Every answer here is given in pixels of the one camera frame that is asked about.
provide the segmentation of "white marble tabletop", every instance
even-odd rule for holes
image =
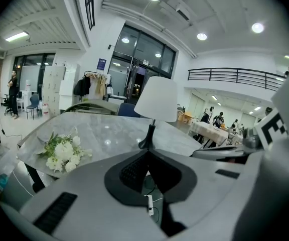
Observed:
[[[83,149],[92,149],[92,157],[84,156],[80,164],[103,160],[115,155],[139,150],[138,143],[146,137],[151,119],[102,114],[66,112],[46,122],[25,141],[18,157],[27,165],[54,177],[65,172],[54,172],[46,165],[46,157],[37,155],[51,133],[69,134],[78,130]],[[201,145],[192,137],[166,122],[156,121],[153,143],[157,149],[190,156]]]

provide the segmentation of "black railing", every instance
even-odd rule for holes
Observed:
[[[209,80],[241,83],[277,91],[285,81],[285,77],[242,68],[202,68],[188,70],[188,80]]]

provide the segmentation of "black chair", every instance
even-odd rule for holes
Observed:
[[[134,111],[135,105],[133,103],[122,103],[118,110],[118,116],[140,118],[140,114]]]
[[[36,111],[38,113],[39,116],[39,110],[38,110],[38,106],[39,106],[39,95],[38,94],[33,94],[30,98],[31,101],[31,105],[29,105],[28,107],[26,107],[26,118],[29,119],[28,117],[28,109],[31,110],[31,116],[33,116],[34,119],[34,109],[36,108]]]

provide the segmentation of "white ceiling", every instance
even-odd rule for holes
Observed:
[[[175,11],[179,1],[190,12],[186,22]],[[163,25],[195,53],[226,48],[253,47],[273,53],[289,54],[289,20],[276,0],[106,0],[143,13]],[[265,26],[261,34],[252,24]],[[196,38],[199,32],[208,39]]]
[[[268,106],[273,107],[273,104],[268,101],[253,98],[247,95],[242,95],[239,93],[199,88],[196,88],[194,90],[199,94],[200,98],[209,100],[210,103],[216,105],[220,103],[221,106],[229,107],[238,111],[242,111],[244,113],[249,113],[250,111],[252,111],[252,115],[259,118],[265,117],[265,110]],[[255,111],[254,109],[258,106],[260,106],[261,109]]]
[[[23,31],[29,36],[5,41]],[[71,44],[72,48],[77,48],[60,20],[54,0],[12,0],[0,15],[0,50],[52,43]]]

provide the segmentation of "wall sign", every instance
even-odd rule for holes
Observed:
[[[106,60],[99,59],[98,66],[96,67],[97,70],[104,70]]]

